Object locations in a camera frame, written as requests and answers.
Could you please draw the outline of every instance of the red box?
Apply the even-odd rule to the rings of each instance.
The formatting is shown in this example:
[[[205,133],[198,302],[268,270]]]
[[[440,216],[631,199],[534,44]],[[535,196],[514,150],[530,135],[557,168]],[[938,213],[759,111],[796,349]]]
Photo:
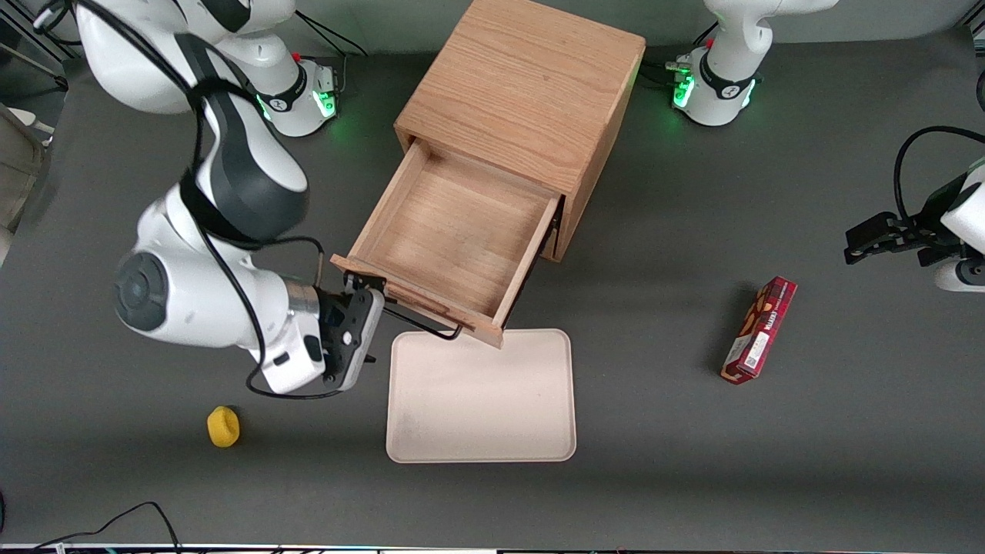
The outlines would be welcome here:
[[[722,366],[722,377],[728,382],[742,384],[759,377],[795,292],[796,283],[776,277],[755,295],[742,330]]]

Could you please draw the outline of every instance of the wood grain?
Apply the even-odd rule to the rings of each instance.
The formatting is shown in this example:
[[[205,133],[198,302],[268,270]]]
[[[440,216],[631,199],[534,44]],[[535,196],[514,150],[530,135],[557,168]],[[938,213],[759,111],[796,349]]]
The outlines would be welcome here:
[[[390,220],[393,219],[407,195],[413,190],[413,183],[418,179],[429,158],[430,148],[424,141],[418,141],[408,148],[404,161],[390,178],[390,184],[383,191],[383,195],[376,203],[369,219],[366,220],[366,224],[362,226],[362,232],[356,238],[356,242],[349,252],[350,255],[359,257],[364,253],[371,252],[376,247],[380,235],[386,230]]]
[[[640,56],[636,59],[637,68],[640,60],[642,60],[642,52],[640,52]],[[627,82],[623,85],[623,92],[620,95],[619,101],[613,105],[613,112],[609,116],[609,124],[606,125],[602,136],[599,137],[598,149],[595,151],[591,163],[585,168],[585,173],[581,176],[581,184],[564,202],[564,213],[560,220],[557,243],[554,245],[554,250],[551,254],[546,256],[551,261],[561,261],[564,258],[564,253],[567,252],[567,248],[571,245],[574,230],[578,227],[578,223],[581,221],[581,215],[585,212],[585,207],[588,205],[588,199],[592,196],[592,191],[595,190],[595,184],[599,180],[599,175],[602,174],[602,169],[605,167],[606,161],[609,160],[609,154],[616,144],[616,138],[619,136],[619,130],[623,124],[625,108],[629,104],[629,93],[632,92],[636,72],[633,71],[626,77]]]
[[[559,195],[418,139],[343,270],[387,279],[387,296],[462,324],[494,346]]]
[[[398,135],[571,194],[643,47],[527,0],[475,0],[397,118]]]
[[[551,195],[453,156],[432,156],[412,187],[360,258],[493,317],[527,248],[540,242]]]

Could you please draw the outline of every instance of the white tray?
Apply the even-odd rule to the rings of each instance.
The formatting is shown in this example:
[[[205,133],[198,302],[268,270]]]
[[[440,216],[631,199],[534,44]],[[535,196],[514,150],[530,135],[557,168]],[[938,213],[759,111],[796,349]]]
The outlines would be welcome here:
[[[501,350],[462,335],[393,341],[386,452],[399,463],[565,461],[574,454],[571,344],[508,329]]]

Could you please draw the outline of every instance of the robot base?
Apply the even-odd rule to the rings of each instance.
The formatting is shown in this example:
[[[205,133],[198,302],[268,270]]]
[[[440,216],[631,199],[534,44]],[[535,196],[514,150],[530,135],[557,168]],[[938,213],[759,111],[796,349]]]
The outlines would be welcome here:
[[[731,123],[739,112],[749,105],[755,80],[744,91],[739,91],[734,98],[729,100],[718,98],[715,90],[690,69],[697,66],[701,56],[707,51],[707,48],[701,47],[678,56],[675,66],[680,68],[677,71],[681,72],[679,74],[683,76],[683,80],[674,89],[671,105],[686,113],[696,123],[719,127]]]
[[[302,137],[318,130],[338,109],[335,94],[335,75],[331,67],[322,67],[311,60],[298,65],[307,74],[307,90],[287,111],[277,111],[261,101],[264,116],[283,135]]]

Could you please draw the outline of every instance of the power cord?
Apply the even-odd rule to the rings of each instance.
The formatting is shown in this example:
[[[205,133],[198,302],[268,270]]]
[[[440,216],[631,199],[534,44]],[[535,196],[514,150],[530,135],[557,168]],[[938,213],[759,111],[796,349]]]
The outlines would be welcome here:
[[[341,93],[344,93],[346,91],[346,84],[349,82],[349,77],[348,77],[347,73],[349,71],[349,56],[350,56],[350,53],[347,52],[347,51],[345,51],[345,50],[343,50],[342,48],[340,48],[339,45],[336,44],[334,40],[332,40],[331,38],[329,38],[328,36],[326,36],[325,33],[323,33],[321,30],[324,30],[324,31],[330,33],[331,35],[334,35],[337,38],[339,38],[341,40],[344,40],[345,42],[348,42],[352,46],[355,46],[356,49],[363,56],[368,56],[369,53],[366,52],[365,48],[363,48],[362,46],[359,46],[355,41],[349,40],[345,36],[343,36],[343,35],[341,35],[339,33],[336,33],[335,31],[332,31],[327,26],[325,26],[325,25],[319,23],[318,21],[316,21],[316,20],[314,20],[314,19],[306,16],[301,10],[295,10],[295,14],[306,25],[308,25],[309,27],[311,27],[311,30],[312,31],[315,31],[315,33],[318,34],[318,36],[321,36],[322,39],[324,39],[326,42],[328,42],[332,46],[332,48],[334,48],[335,51],[339,53],[339,56],[342,57],[342,85],[339,87],[339,93],[340,94]]]
[[[339,34],[339,33],[336,33],[335,31],[332,31],[330,28],[326,27],[324,24],[321,24],[321,23],[317,22],[316,20],[314,20],[312,18],[309,18],[308,16],[306,16],[305,14],[303,14],[301,12],[301,10],[295,10],[295,13],[297,14],[298,17],[300,17],[305,22],[310,23],[312,25],[315,25],[317,27],[320,27],[320,28],[324,29],[325,31],[327,31],[328,33],[330,33],[330,34],[332,34],[334,36],[337,36],[339,39],[344,40],[345,42],[348,42],[349,44],[351,44],[352,46],[354,46],[356,48],[356,50],[358,50],[360,52],[360,54],[362,54],[363,56],[369,56],[369,52],[366,52],[365,48],[363,48],[362,46],[359,46],[354,40],[349,40],[348,38],[344,37],[342,34]]]
[[[708,36],[711,35],[711,32],[714,31],[717,27],[718,27],[718,21],[716,20],[715,23],[711,24],[711,27],[704,30],[704,33],[698,35],[697,38],[694,39],[694,42],[692,42],[691,44],[695,46],[701,44],[701,41],[708,38]]]
[[[164,526],[167,527],[167,534],[168,534],[168,536],[171,539],[171,544],[174,546],[174,552],[177,553],[180,550],[180,544],[181,544],[181,542],[178,540],[177,533],[174,532],[174,527],[171,525],[171,521],[167,518],[167,515],[164,514],[164,510],[161,509],[161,506],[157,502],[148,501],[148,502],[142,502],[142,503],[138,504],[137,506],[134,506],[133,508],[127,510],[126,512],[122,512],[120,514],[117,514],[112,519],[110,519],[109,521],[107,521],[106,523],[104,523],[102,525],[102,527],[96,529],[95,531],[80,531],[80,532],[77,532],[77,533],[70,533],[70,534],[67,534],[67,535],[64,535],[64,536],[60,536],[58,538],[52,538],[51,540],[46,540],[46,541],[38,544],[38,546],[32,548],[30,551],[28,551],[28,554],[36,554],[36,552],[38,552],[39,550],[41,550],[42,548],[44,548],[46,546],[50,546],[52,544],[57,544],[59,542],[65,542],[66,540],[71,540],[73,538],[78,538],[80,536],[98,535],[98,534],[102,533],[103,531],[105,531],[107,528],[109,528],[110,525],[113,525],[114,523],[116,523],[119,519],[123,518],[124,516],[126,516],[128,514],[131,514],[133,512],[136,512],[137,510],[139,510],[139,509],[141,509],[141,508],[143,508],[145,506],[151,506],[151,507],[153,507],[154,510],[156,510],[158,512],[158,515],[161,516],[161,519],[164,520]]]
[[[978,83],[975,85],[975,98],[978,99],[978,107],[985,111],[985,71],[978,75]]]
[[[916,222],[914,222],[910,214],[906,212],[906,206],[903,205],[903,191],[902,185],[899,181],[900,174],[903,170],[903,160],[906,158],[906,153],[909,151],[910,146],[912,146],[918,138],[929,133],[949,133],[977,141],[981,144],[985,144],[985,135],[968,129],[962,129],[960,127],[951,127],[949,125],[932,125],[930,127],[924,127],[923,129],[920,129],[910,135],[909,138],[903,142],[903,145],[899,147],[899,153],[896,154],[896,163],[892,168],[892,194],[896,200],[896,210],[899,212],[899,219],[901,219],[907,229],[909,229],[917,237],[917,239],[919,239],[920,242],[925,244],[928,248],[940,253],[951,255],[943,244],[931,241],[929,237],[920,232],[917,228]]]
[[[58,1],[63,1],[63,0],[52,0],[52,2],[49,4],[53,6],[54,3]],[[171,80],[175,84],[175,86],[178,87],[181,93],[185,95],[186,98],[189,99],[189,105],[192,106],[192,110],[195,113],[195,149],[192,154],[191,164],[184,178],[195,175],[195,172],[197,172],[199,166],[202,163],[202,159],[203,159],[202,143],[204,136],[203,121],[205,120],[203,103],[205,101],[205,97],[210,92],[210,90],[221,90],[223,92],[228,92],[230,94],[237,95],[247,100],[250,103],[250,105],[254,106],[254,108],[257,109],[257,111],[259,112],[260,107],[256,104],[253,97],[250,96],[249,93],[247,93],[242,87],[239,87],[233,83],[229,83],[228,81],[218,80],[212,82],[205,82],[205,83],[199,83],[196,87],[191,87],[184,80],[184,78],[182,78],[181,75],[178,74],[177,71],[167,62],[167,60],[164,59],[164,57],[161,56],[161,54],[157,52],[156,49],[154,49],[154,47],[147,41],[147,39],[144,38],[139,33],[137,33],[129,25],[123,23],[114,14],[103,8],[102,5],[95,2],[94,0],[77,0],[77,2],[83,7],[85,7],[87,10],[92,12],[95,16],[100,18],[103,23],[105,23],[108,27],[113,29],[116,33],[122,36],[123,39],[125,39],[134,48],[136,48],[139,52],[141,52],[141,54],[143,54],[148,59],[148,61],[150,61],[158,70],[164,73],[164,75],[168,77],[168,79]],[[44,13],[42,10],[42,13],[38,16],[36,21],[43,21],[44,19],[43,16]],[[246,388],[249,389],[250,392],[259,394],[261,396],[266,396],[268,398],[281,398],[281,399],[289,399],[289,400],[315,400],[319,398],[328,398],[330,396],[335,396],[336,394],[338,394],[340,392],[339,390],[332,390],[329,392],[323,392],[319,394],[279,394],[276,392],[270,392],[267,390],[263,390],[261,388],[257,388],[253,384],[253,380],[263,369],[263,364],[264,362],[266,362],[266,355],[267,355],[266,341],[264,340],[263,337],[263,330],[260,327],[259,318],[256,315],[256,310],[253,308],[253,304],[246,296],[246,293],[243,291],[242,286],[239,284],[239,281],[232,273],[232,270],[230,269],[229,265],[222,258],[222,256],[219,255],[219,252],[216,250],[216,246],[213,244],[210,234],[202,227],[201,223],[198,220],[196,220],[194,217],[192,217],[192,220],[195,222],[195,227],[198,230],[198,233],[202,238],[202,242],[205,244],[206,249],[209,250],[209,253],[216,261],[216,264],[219,265],[219,268],[223,271],[223,274],[226,275],[226,278],[230,281],[230,284],[235,290],[236,295],[239,297],[240,302],[243,304],[243,308],[246,310],[247,317],[249,317],[250,324],[253,327],[254,333],[256,334],[257,343],[259,344],[258,347],[259,356],[257,359],[256,366],[253,368],[253,370],[249,373],[249,375],[246,378]],[[301,241],[311,242],[318,248],[319,268],[316,273],[316,282],[320,281],[321,273],[322,273],[321,266],[324,260],[325,250],[321,246],[321,243],[318,242],[318,240],[311,237],[288,237],[286,239],[272,241],[270,242],[270,244],[286,243],[286,242],[301,242]],[[241,243],[240,245],[248,245],[250,247],[262,247],[266,244],[261,242],[251,242],[251,243]]]
[[[58,14],[56,15],[54,12],[51,11],[51,9],[58,4],[62,4],[62,8],[61,10],[58,11]],[[65,16],[68,15],[69,13],[72,14],[73,18],[75,18],[75,9],[72,7],[72,0],[50,0],[48,3],[41,6],[40,10],[38,10],[38,16],[35,19],[35,21],[42,19],[42,16],[44,19],[47,19],[50,16],[54,16],[54,20],[52,20],[50,23],[47,23],[46,25],[41,25],[41,26],[35,25],[34,32],[39,35],[46,36],[48,40],[51,40],[56,44],[62,44],[64,46],[81,46],[82,45],[81,40],[64,40],[51,33],[54,30],[54,28],[58,27],[58,24],[60,24],[62,20],[65,19]]]

